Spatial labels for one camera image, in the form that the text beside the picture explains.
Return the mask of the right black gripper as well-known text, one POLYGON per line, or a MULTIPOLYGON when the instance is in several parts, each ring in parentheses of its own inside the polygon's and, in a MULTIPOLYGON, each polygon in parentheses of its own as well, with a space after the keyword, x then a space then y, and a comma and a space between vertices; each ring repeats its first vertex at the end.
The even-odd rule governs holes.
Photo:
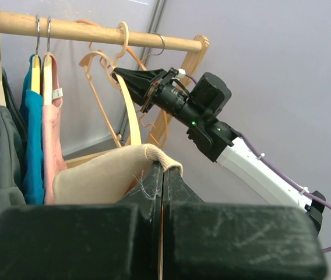
POLYGON ((154 105, 166 113, 185 113, 189 109, 189 92, 180 80, 174 78, 176 70, 135 71, 116 67, 112 77, 117 81, 119 75, 124 80, 131 99, 142 106, 143 113, 154 105))

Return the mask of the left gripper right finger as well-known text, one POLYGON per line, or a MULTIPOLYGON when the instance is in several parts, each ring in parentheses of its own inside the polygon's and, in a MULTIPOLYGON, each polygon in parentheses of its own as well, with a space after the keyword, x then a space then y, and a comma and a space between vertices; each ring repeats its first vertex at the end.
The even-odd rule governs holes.
POLYGON ((202 201, 176 168, 163 181, 164 279, 324 279, 314 224, 290 206, 202 201))

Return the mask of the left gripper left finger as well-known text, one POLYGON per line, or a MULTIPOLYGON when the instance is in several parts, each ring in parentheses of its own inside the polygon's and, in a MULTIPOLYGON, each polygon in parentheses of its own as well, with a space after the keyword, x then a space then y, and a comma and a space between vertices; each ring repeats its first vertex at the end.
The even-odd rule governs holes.
POLYGON ((120 201, 16 206, 0 215, 0 279, 157 279, 163 169, 120 201))

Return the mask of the beige t shirt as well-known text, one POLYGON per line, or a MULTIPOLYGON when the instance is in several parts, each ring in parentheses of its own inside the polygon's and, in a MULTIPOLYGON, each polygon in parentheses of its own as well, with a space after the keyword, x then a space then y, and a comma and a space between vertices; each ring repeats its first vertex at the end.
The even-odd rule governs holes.
POLYGON ((154 162, 163 171, 183 166, 152 144, 113 149, 86 163, 59 172, 52 184, 57 205, 110 204, 119 201, 154 162))

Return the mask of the pink t shirt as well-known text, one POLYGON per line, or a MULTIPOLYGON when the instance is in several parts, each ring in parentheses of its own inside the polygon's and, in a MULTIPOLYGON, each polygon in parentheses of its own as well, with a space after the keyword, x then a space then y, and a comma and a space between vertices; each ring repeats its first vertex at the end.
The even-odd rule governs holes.
POLYGON ((60 132, 61 132, 61 108, 63 105, 63 91, 59 86, 58 66, 55 57, 52 59, 52 104, 42 106, 42 133, 44 153, 44 204, 52 205, 55 202, 53 192, 53 180, 55 176, 67 169, 62 156, 60 132))

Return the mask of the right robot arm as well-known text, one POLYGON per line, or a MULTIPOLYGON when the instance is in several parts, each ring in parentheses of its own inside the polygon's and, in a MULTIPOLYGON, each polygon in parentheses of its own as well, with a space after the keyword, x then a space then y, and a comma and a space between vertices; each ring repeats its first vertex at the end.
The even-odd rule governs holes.
POLYGON ((181 82, 187 76, 183 69, 115 68, 111 76, 124 80, 141 112, 159 107, 187 126, 188 138, 209 160, 234 173, 267 203, 298 207, 320 231, 324 205, 279 177, 263 162, 263 155, 252 151, 240 132, 217 118, 232 96, 218 76, 204 73, 192 90, 181 82))

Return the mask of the wooden hanger blue shirt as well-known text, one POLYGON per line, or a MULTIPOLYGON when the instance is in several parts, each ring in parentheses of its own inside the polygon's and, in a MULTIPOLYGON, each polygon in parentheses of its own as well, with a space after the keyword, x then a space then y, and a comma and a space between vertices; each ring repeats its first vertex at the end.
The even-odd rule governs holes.
POLYGON ((31 68, 31 90, 40 95, 40 57, 38 55, 39 46, 40 46, 40 17, 36 16, 36 24, 37 24, 37 44, 35 53, 32 60, 32 68, 31 68))

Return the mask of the blue t shirt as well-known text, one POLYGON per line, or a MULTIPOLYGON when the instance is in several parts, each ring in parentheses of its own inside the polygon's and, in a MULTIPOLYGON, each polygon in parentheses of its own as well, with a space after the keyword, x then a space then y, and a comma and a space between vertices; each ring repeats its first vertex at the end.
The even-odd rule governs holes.
POLYGON ((31 55, 29 70, 23 81, 20 113, 24 119, 27 132, 25 153, 25 175, 22 190, 27 204, 42 205, 44 203, 44 155, 42 149, 42 106, 40 94, 31 89, 31 72, 33 62, 40 58, 31 55))

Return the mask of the grey t shirt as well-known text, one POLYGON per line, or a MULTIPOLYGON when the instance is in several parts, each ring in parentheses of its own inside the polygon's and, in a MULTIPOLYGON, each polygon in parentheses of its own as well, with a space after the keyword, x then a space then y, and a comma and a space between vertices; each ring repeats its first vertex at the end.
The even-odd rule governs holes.
POLYGON ((26 204, 21 188, 27 143, 26 125, 5 70, 2 71, 2 82, 6 106, 0 105, 0 214, 10 207, 26 204))

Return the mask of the wooden clothes rack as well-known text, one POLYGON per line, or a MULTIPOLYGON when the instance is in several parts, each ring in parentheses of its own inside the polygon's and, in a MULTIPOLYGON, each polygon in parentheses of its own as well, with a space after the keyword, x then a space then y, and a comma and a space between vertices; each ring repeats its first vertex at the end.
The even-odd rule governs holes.
MULTIPOLYGON (((40 36, 47 36, 48 19, 40 20, 40 36)), ((36 18, 22 16, 7 12, 0 12, 0 35, 1 33, 37 35, 36 18)), ((80 61, 86 74, 90 72, 90 67, 95 59, 99 57, 100 64, 105 70, 107 76, 111 76, 113 70, 118 67, 118 59, 126 53, 132 51, 132 46, 155 47, 166 50, 182 50, 187 55, 182 64, 182 69, 186 72, 186 77, 181 82, 187 86, 192 75, 197 70, 206 51, 209 47, 209 41, 204 36, 196 36, 193 40, 183 40, 173 37, 162 37, 155 34, 133 33, 129 31, 128 25, 121 22, 116 29, 88 24, 86 21, 65 22, 62 20, 51 21, 51 38, 72 39, 77 41, 87 41, 89 43, 109 43, 121 45, 121 50, 115 58, 110 58, 100 50, 90 50, 80 61)), ((40 58, 40 95, 43 92, 43 63, 44 57, 40 58)), ((98 153, 88 157, 79 157, 70 161, 65 161, 67 169, 86 163, 98 156, 98 153)))

